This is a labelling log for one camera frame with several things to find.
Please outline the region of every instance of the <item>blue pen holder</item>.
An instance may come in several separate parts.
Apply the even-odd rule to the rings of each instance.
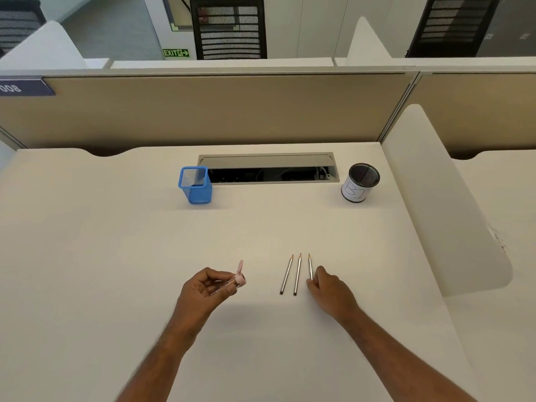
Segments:
[[[210,203],[212,200],[212,183],[206,166],[185,166],[181,169],[178,187],[193,205]]]

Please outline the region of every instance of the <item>office chair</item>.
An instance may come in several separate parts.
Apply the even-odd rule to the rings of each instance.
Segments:
[[[46,23],[39,0],[0,0],[0,58]]]
[[[190,0],[197,59],[266,59],[264,0]]]
[[[428,0],[406,58],[475,57],[500,0]]]

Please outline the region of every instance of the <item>forearm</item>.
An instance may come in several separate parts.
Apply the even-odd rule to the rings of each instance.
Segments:
[[[394,402],[474,401],[359,310],[341,322],[378,374]]]
[[[189,343],[168,325],[116,402],[166,402]]]

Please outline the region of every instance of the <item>black cable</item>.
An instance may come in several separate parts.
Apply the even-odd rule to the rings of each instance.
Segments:
[[[190,9],[190,6],[188,4],[186,4],[186,1],[184,0],[181,0],[182,3],[184,4],[184,7],[186,7],[186,9],[189,11],[189,12],[192,12],[191,9]]]

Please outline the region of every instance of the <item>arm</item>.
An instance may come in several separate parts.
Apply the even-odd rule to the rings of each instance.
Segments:
[[[166,402],[184,354],[210,313],[236,293],[236,286],[229,284],[213,296],[209,294],[233,276],[205,268],[184,284],[169,323],[116,402]]]
[[[344,282],[316,269],[307,286],[322,310],[352,337],[394,402],[475,402],[464,390],[406,349],[363,312]]]

